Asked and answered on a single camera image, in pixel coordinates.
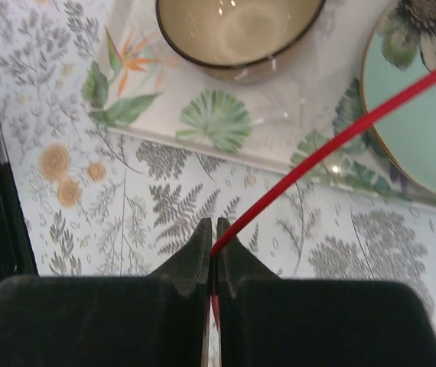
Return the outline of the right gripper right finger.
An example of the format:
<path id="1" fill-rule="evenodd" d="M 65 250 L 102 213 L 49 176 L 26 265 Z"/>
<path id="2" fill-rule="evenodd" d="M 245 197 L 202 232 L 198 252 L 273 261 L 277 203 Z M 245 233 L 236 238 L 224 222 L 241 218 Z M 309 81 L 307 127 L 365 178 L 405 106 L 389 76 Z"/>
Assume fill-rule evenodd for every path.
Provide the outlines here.
<path id="1" fill-rule="evenodd" d="M 224 366 L 436 366 L 407 285 L 282 279 L 238 239 L 216 256 L 215 285 Z"/>

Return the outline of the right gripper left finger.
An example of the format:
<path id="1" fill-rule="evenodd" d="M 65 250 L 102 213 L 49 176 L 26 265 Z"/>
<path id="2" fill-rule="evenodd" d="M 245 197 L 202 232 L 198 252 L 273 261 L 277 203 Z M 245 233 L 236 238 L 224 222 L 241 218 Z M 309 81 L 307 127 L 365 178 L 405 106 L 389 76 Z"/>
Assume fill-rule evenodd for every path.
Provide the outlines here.
<path id="1" fill-rule="evenodd" d="M 205 366 L 212 229 L 148 275 L 0 283 L 0 366 Z"/>

